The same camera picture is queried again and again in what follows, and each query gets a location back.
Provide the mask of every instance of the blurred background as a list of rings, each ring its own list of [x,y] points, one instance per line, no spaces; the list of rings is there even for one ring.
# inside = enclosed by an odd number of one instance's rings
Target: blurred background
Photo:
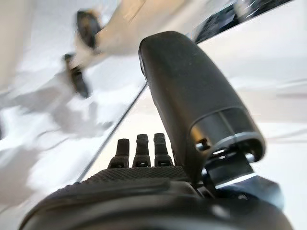
[[[86,68],[84,79],[92,91],[87,99],[74,92],[62,60],[75,50],[79,9],[99,9],[107,27],[124,2],[0,3],[2,229],[17,229],[27,211],[46,195],[107,168],[120,138],[130,139],[132,163],[136,136],[147,134],[154,159],[154,134],[165,130],[137,50],[124,55],[106,52],[107,58]],[[142,6],[146,1],[135,2]],[[306,1],[190,2],[182,1],[171,18],[163,18],[164,26],[158,26],[156,33],[169,28],[184,32],[227,77],[267,140],[266,157],[253,164],[254,170],[281,185],[286,216],[295,229],[305,229]],[[162,18],[153,15],[153,22]],[[122,34],[110,36],[110,44],[120,45],[117,36]],[[167,146],[171,153],[169,140]]]

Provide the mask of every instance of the robotic hand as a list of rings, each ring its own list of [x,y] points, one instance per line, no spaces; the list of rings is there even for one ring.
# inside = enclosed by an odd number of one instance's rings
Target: robotic hand
[[[70,79],[82,97],[90,96],[83,71],[109,55],[136,54],[140,41],[158,32],[187,34],[229,0],[121,0],[110,21],[103,25],[102,8],[78,11],[75,52],[65,54]]]
[[[139,57],[175,162],[155,134],[151,167],[142,134],[129,168],[129,140],[121,139],[108,169],[45,198],[20,230],[292,230],[278,184],[249,164],[264,156],[264,139],[208,56],[164,32],[145,38]]]

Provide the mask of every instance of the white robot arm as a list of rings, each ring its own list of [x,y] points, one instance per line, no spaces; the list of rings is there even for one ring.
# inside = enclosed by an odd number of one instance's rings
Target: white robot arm
[[[145,37],[173,30],[187,34],[230,3],[229,0],[122,0],[103,26],[101,8],[77,13],[75,53],[64,59],[71,81],[83,97],[90,92],[82,71],[109,55],[137,53]]]

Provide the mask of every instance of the black plastic housing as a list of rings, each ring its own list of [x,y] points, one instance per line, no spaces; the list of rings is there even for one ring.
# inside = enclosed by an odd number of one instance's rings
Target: black plastic housing
[[[255,161],[263,157],[264,139],[246,107],[193,41],[173,31],[155,34],[142,40],[139,57],[176,163],[192,180],[221,149],[236,146]]]

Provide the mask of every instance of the textured black surface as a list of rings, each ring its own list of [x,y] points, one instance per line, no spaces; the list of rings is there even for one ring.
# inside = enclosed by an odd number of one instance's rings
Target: textured black surface
[[[174,181],[188,181],[188,177],[180,166],[146,167],[146,168],[117,168],[102,170],[83,183],[101,183],[145,178],[169,178]]]

